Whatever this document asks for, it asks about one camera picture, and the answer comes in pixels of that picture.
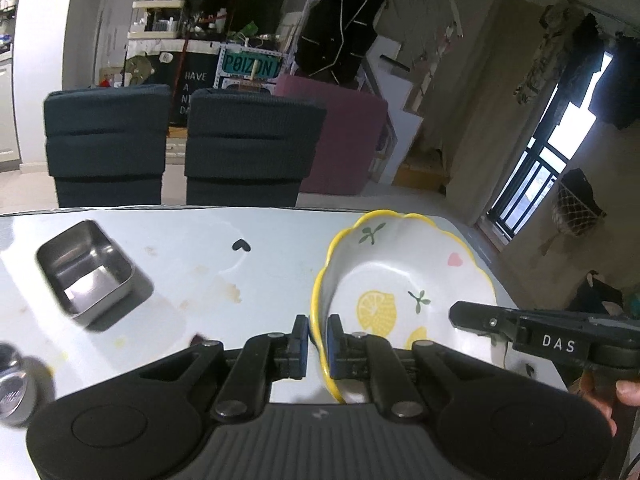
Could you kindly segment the person's right hand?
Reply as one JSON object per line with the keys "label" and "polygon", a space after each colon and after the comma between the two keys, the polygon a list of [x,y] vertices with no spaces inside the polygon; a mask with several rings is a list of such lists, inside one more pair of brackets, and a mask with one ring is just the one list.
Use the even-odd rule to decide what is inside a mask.
{"label": "person's right hand", "polygon": [[[640,386],[638,379],[618,380],[615,384],[616,400],[621,404],[638,408],[640,403]],[[591,373],[583,372],[578,382],[578,396],[595,406],[606,418],[610,425],[612,436],[616,435],[617,424],[613,418],[614,402],[607,401],[596,395],[596,386]]]}

